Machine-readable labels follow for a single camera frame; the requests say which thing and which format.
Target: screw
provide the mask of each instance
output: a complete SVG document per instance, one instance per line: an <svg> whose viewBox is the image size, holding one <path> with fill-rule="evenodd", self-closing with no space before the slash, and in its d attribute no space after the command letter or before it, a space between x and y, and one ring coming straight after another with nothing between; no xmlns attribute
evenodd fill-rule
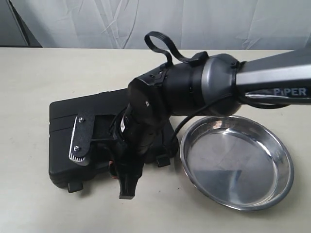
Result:
<svg viewBox="0 0 311 233"><path fill-rule="evenodd" d="M73 150L74 150L74 151L78 151L79 149L80 149L80 147L78 147L78 146L74 146L74 147L73 147Z"/></svg>

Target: shiny metal plate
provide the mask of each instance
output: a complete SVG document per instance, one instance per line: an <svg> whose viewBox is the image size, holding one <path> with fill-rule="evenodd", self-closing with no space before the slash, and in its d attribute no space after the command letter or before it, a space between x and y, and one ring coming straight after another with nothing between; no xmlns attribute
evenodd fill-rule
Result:
<svg viewBox="0 0 311 233"><path fill-rule="evenodd" d="M214 201L242 211L275 205L290 191L294 166L282 142L241 116L205 117L181 141L191 182Z"/></svg>

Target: black plastic case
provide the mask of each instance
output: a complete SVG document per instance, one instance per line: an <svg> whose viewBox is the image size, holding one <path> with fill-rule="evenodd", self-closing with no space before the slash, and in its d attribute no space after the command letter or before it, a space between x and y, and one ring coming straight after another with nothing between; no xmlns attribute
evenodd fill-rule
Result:
<svg viewBox="0 0 311 233"><path fill-rule="evenodd" d="M74 120L80 111L96 114L116 115L128 104L126 89L103 92L96 95L62 100L50 104L50 139L49 139L49 175L52 182L60 187L68 187L69 192L83 189L82 181L90 180L97 174L108 171L110 157L105 153L93 156L88 166L80 166L69 159L69 146ZM107 119L108 128L112 118ZM158 166L169 164L169 157L178 151L175 138L170 152L163 154L163 141L169 140L173 128L168 122L163 129L163 138L159 135L148 150L145 163L158 162Z"/></svg>

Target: robotic arm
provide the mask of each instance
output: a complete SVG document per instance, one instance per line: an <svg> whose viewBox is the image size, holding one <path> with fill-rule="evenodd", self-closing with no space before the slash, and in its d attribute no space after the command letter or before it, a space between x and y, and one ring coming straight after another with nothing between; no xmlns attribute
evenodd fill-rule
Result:
<svg viewBox="0 0 311 233"><path fill-rule="evenodd" d="M162 40L171 53L156 47L151 36ZM240 63L228 54L209 57L200 52L185 58L158 32L147 34L145 42L167 62L129 83L129 105L112 125L110 172L119 179L121 199L134 197L144 154L170 116L188 116L187 120L229 116L242 104L275 109L311 103L311 49ZM174 65L171 54L181 63Z"/></svg>

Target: beige tabletop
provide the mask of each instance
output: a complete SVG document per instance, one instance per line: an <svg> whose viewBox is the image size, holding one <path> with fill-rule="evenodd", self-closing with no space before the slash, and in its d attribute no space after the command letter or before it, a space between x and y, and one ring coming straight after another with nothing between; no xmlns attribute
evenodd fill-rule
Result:
<svg viewBox="0 0 311 233"><path fill-rule="evenodd" d="M183 51L191 56L196 51ZM227 52L253 60L284 51ZM201 194L180 163L145 166L133 200L100 175L69 194L48 175L49 104L121 89L164 63L149 50L0 49L0 232L310 232L311 107L242 107L237 114L273 131L291 153L294 184L276 206L239 212ZM172 117L176 126L182 117Z"/></svg>

